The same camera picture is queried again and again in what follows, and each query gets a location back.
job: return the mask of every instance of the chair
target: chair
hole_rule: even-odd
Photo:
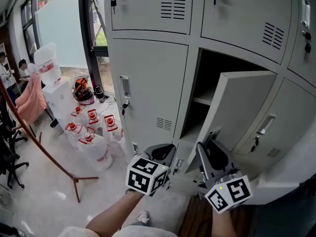
[[[0,96],[0,121],[0,132],[4,139],[9,143],[11,150],[15,153],[15,143],[20,140],[27,141],[28,138],[17,138],[17,136],[21,135],[22,132],[20,130],[12,130],[14,127],[16,127],[16,122],[10,117],[6,107],[6,101],[3,96]]]
[[[8,181],[7,181],[7,185],[9,186],[10,189],[12,189],[12,185],[10,185],[10,181],[12,176],[14,177],[14,179],[16,180],[16,182],[18,183],[19,186],[21,186],[21,188],[24,188],[24,184],[21,184],[15,170],[17,170],[18,168],[26,165],[29,166],[28,162],[22,162],[19,164],[15,164],[15,161],[17,158],[20,158],[20,156],[16,153],[14,153],[10,147],[8,147],[8,145],[5,142],[5,139],[3,137],[3,135],[1,134],[1,138],[0,138],[0,146],[1,146],[1,151],[0,151],[0,174],[6,174],[6,172],[9,172],[9,176],[8,176]]]

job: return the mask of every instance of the window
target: window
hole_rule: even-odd
[[[30,60],[43,45],[56,44],[62,76],[90,75],[94,88],[101,85],[114,95],[104,23],[104,0],[27,0],[22,6],[22,24]],[[81,14],[84,11],[83,27]]]

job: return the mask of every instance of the ventilation slot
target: ventilation slot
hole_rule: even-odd
[[[157,127],[171,131],[172,122],[163,118],[157,118]]]
[[[161,0],[160,17],[170,19],[184,19],[185,9],[185,0]]]
[[[262,42],[278,50],[281,49],[284,31],[269,23],[265,24]]]
[[[267,156],[277,157],[279,153],[281,153],[280,149],[273,148],[270,152],[268,152]]]

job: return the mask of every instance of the tiled floor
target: tiled floor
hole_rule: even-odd
[[[39,119],[46,120],[43,114]],[[47,121],[40,128],[34,125],[36,134],[42,131],[42,144],[69,172],[77,176],[99,176],[97,181],[80,181],[81,203],[77,202],[73,183],[31,141],[16,144],[21,156],[18,162],[28,161],[28,168],[17,173],[25,189],[13,184],[16,199],[11,201],[10,213],[1,212],[2,221],[23,229],[27,236],[56,237],[67,226],[85,227],[94,216],[111,206],[124,195],[127,162],[123,152],[111,149],[114,161],[111,167],[97,172],[72,149],[67,136],[54,134]],[[6,184],[6,177],[0,176]],[[145,197],[127,219],[134,221],[141,209],[150,212],[154,227],[177,232],[188,205],[188,199],[165,190],[158,190],[153,197]]]

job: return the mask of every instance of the plastic container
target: plastic container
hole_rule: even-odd
[[[37,74],[40,75],[42,82],[52,87],[60,80],[61,71],[56,62],[56,45],[50,43],[42,46],[34,53],[34,61],[37,66]]]
[[[108,169],[112,164],[112,156],[108,150],[105,139],[88,129],[83,139],[78,141],[78,149],[86,155],[91,166],[98,170]]]
[[[83,111],[85,108],[85,105],[77,106],[75,111],[71,113],[71,116],[74,117],[74,120],[80,124],[82,124],[84,127],[88,127],[89,125],[89,118],[88,115]]]
[[[91,127],[95,130],[95,134],[103,136],[103,124],[102,120],[97,116],[95,109],[88,111],[89,124],[88,127]]]
[[[116,124],[113,114],[104,117],[103,137],[108,138],[108,145],[119,146],[122,139],[122,129]]]
[[[69,123],[65,131],[67,133],[68,140],[70,144],[75,148],[78,149],[78,141],[81,138],[84,138],[86,134],[86,129],[81,124]]]
[[[97,85],[95,87],[95,95],[97,97],[97,99],[99,99],[99,102],[100,103],[104,103],[105,102],[105,96],[104,96],[104,93],[103,93],[103,89],[100,85]]]

